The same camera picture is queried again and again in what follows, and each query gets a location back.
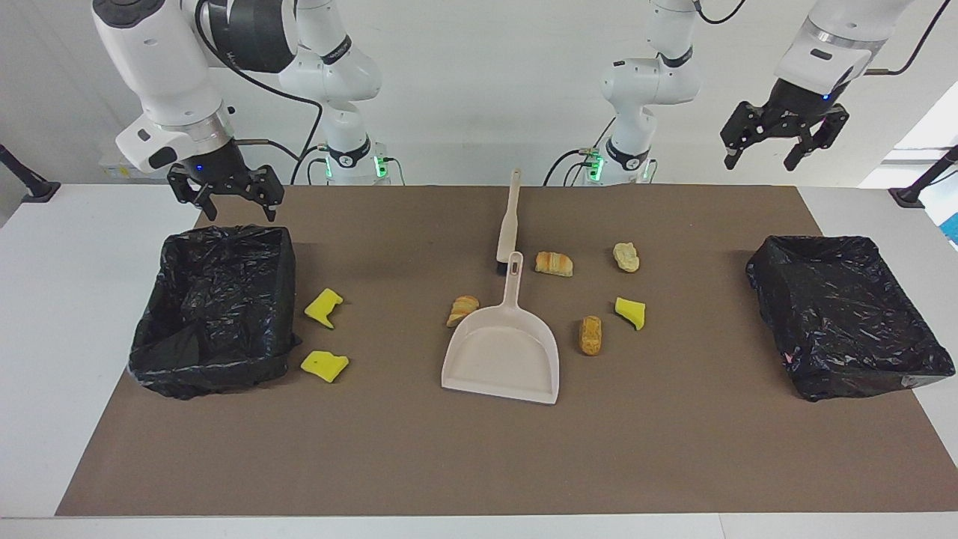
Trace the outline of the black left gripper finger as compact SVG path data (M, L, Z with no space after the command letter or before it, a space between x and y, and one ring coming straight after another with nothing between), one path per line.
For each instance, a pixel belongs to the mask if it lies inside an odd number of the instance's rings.
M775 107L770 103L754 106L742 101L721 129L721 140L726 150L723 164L733 170L742 157L743 151L753 144L763 142L769 137L769 131L775 124Z
M799 163L815 150L828 149L835 143L838 134L849 119L849 113L842 105L832 106L823 116L815 133L811 132L810 124L799 125L798 139L793 149L784 158L784 167L794 171Z

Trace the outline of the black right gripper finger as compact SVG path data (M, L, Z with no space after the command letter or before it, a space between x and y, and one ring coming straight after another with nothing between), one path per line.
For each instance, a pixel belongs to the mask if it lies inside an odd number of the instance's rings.
M182 165L171 165L165 179L178 202L195 206L210 222L218 218L218 209L211 201L209 185L201 182L198 188L192 186L192 178L187 168Z
M259 205L267 221L274 222L278 206L283 204L284 185L273 167L250 168L242 174L242 197Z

